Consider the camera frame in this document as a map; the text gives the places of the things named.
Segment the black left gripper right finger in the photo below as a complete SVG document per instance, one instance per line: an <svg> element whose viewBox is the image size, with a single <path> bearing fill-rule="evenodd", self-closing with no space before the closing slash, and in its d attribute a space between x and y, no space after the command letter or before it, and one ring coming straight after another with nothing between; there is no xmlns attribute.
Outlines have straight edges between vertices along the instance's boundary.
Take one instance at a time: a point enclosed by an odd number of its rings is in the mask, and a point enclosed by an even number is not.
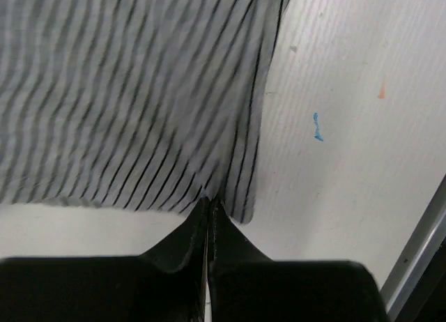
<svg viewBox="0 0 446 322"><path fill-rule="evenodd" d="M222 202L210 204L208 285L213 321L250 321L263 311L272 262L236 227Z"/></svg>

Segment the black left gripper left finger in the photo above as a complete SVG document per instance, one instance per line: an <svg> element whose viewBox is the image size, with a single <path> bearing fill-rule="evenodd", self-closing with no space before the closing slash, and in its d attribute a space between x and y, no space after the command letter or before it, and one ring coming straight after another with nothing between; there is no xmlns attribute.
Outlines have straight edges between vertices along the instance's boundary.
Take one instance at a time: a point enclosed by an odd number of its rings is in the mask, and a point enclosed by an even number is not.
<svg viewBox="0 0 446 322"><path fill-rule="evenodd" d="M139 258L148 266L137 295L139 321L203 321L206 302L207 198Z"/></svg>

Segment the grey striped underwear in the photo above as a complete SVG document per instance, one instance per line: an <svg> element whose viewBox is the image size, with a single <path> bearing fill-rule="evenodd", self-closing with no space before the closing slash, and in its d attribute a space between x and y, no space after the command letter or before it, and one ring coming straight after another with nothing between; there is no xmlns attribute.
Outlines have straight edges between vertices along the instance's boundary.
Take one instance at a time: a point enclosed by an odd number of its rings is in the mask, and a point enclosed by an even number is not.
<svg viewBox="0 0 446 322"><path fill-rule="evenodd" d="M1 0L1 202L254 214L289 0Z"/></svg>

